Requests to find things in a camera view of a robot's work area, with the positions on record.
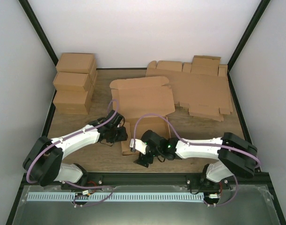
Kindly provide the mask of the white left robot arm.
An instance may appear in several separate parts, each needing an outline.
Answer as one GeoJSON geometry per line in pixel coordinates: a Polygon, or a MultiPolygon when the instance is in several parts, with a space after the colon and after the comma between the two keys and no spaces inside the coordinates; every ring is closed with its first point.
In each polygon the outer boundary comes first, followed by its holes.
{"type": "Polygon", "coordinates": [[[26,181],[42,187],[59,181],[84,189],[88,185],[88,172],[77,163],[63,163],[63,159],[88,145],[102,141],[113,145],[127,140],[124,123],[124,116],[111,110],[106,117],[98,118],[70,134],[52,139],[41,136],[22,164],[27,172],[26,181]]]}

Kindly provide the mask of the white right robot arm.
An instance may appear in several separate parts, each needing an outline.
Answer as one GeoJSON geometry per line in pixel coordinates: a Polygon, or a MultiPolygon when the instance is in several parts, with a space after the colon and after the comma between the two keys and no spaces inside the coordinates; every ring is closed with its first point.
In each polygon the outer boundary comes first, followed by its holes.
{"type": "Polygon", "coordinates": [[[138,151],[137,164],[149,167],[154,157],[163,160],[208,158],[216,162],[204,167],[201,184],[207,189],[213,188],[223,179],[236,176],[253,178],[259,165],[257,148],[233,133],[209,140],[188,140],[159,136],[152,130],[146,131],[140,139],[131,139],[131,151],[138,151]]]}

